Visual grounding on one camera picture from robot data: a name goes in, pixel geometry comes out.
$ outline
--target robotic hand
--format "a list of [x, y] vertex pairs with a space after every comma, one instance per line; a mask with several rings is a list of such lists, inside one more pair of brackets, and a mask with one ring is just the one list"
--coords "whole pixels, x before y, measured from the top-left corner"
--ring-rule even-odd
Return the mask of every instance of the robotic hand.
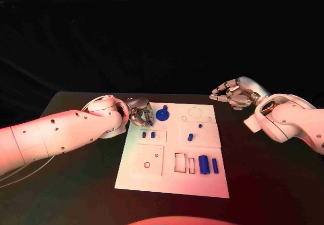
[[[226, 95], [217, 95], [226, 89]], [[298, 96], [271, 95], [248, 77], [225, 82], [209, 96], [229, 102], [235, 110], [253, 104], [255, 113], [243, 121], [252, 132], [261, 129], [278, 142], [301, 138], [314, 151], [324, 154], [324, 109], [315, 107]]]
[[0, 129], [0, 175], [42, 158], [78, 149], [98, 138], [122, 134], [128, 120], [137, 126], [153, 126], [148, 100], [128, 98], [121, 101], [106, 95], [95, 98], [82, 111], [60, 112]]

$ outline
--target rectangular hole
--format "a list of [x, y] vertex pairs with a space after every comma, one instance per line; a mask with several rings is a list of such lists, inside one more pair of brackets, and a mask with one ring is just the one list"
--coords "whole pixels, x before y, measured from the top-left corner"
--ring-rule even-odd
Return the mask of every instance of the rectangular hole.
[[194, 174], [194, 158], [189, 158], [189, 173]]
[[174, 154], [174, 172], [186, 172], [186, 155], [183, 153]]

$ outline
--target white board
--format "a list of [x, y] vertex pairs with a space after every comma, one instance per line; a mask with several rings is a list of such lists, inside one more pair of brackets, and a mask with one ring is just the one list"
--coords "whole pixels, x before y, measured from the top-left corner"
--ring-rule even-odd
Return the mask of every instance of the white board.
[[[213, 106], [151, 103], [154, 115], [164, 105], [170, 113], [165, 121], [154, 119], [153, 127], [129, 124], [115, 188], [229, 198]], [[183, 160], [176, 165], [176, 153], [184, 154], [184, 172], [176, 172], [183, 168]], [[207, 156], [207, 175], [200, 174], [200, 155]], [[219, 173], [213, 172], [213, 158]]]

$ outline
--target black table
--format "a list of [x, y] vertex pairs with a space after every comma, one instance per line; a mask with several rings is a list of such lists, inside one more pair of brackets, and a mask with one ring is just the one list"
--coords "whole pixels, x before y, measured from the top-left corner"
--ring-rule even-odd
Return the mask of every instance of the black table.
[[[82, 109], [105, 93], [59, 92], [43, 116]], [[207, 95], [114, 94], [151, 102], [214, 105], [229, 199], [114, 189], [127, 134], [98, 139], [53, 158], [0, 189], [1, 224], [127, 224], [161, 216], [214, 218], [237, 224], [322, 224], [324, 161], [297, 138], [252, 133], [237, 112]], [[34, 162], [11, 180], [30, 173]]]

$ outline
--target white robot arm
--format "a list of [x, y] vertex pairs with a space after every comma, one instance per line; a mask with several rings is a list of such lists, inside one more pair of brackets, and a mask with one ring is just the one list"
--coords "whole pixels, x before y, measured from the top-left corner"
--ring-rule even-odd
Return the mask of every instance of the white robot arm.
[[[225, 89], [226, 95], [217, 95]], [[253, 104], [255, 113], [245, 120], [252, 132], [262, 129], [281, 143], [298, 137], [314, 151], [324, 154], [324, 109], [315, 109], [302, 98], [286, 94], [271, 95], [248, 77], [225, 82], [209, 97], [229, 102], [235, 110]]]
[[128, 120], [137, 126], [153, 125], [148, 100], [121, 101], [106, 95], [93, 99], [82, 111], [60, 112], [0, 129], [0, 175], [42, 158], [78, 149], [98, 138], [122, 134]]

